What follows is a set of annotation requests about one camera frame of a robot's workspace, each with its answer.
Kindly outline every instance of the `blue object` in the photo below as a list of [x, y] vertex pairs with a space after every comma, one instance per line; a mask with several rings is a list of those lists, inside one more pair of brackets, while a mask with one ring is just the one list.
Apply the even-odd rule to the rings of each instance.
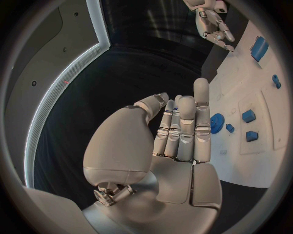
[[280, 83], [279, 77], [277, 75], [273, 75], [272, 80], [276, 84], [277, 89], [281, 88], [281, 83]]
[[247, 142], [254, 141], [257, 139], [258, 139], [258, 133], [254, 132], [254, 131], [246, 132], [246, 141]]
[[210, 118], [211, 133], [216, 134], [221, 131], [224, 126], [225, 118], [220, 113], [214, 114]]
[[259, 62], [265, 55], [269, 47], [269, 44], [263, 37], [257, 37], [253, 47], [251, 48], [251, 56]]
[[229, 132], [234, 132], [235, 128], [231, 125], [231, 124], [226, 124], [226, 129], [229, 131]]
[[254, 121], [256, 119], [255, 113], [252, 110], [246, 111], [242, 114], [242, 119], [246, 123], [250, 123], [251, 121]]

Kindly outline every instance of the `led light strip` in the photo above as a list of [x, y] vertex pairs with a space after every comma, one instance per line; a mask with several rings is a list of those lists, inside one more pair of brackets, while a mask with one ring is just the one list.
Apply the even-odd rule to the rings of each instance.
[[35, 154], [39, 138], [56, 101], [74, 78], [93, 60], [101, 55], [100, 44], [96, 44], [80, 56], [78, 56], [65, 70], [57, 77], [42, 98], [31, 122], [24, 152], [24, 178], [28, 188], [34, 187], [34, 164]]

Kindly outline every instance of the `blue gear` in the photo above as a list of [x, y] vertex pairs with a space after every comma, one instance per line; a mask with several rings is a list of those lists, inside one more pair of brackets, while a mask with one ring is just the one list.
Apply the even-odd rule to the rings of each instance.
[[216, 134], [221, 131], [224, 126], [225, 118], [220, 113], [214, 114], [212, 118], [210, 118], [210, 128], [211, 133]]

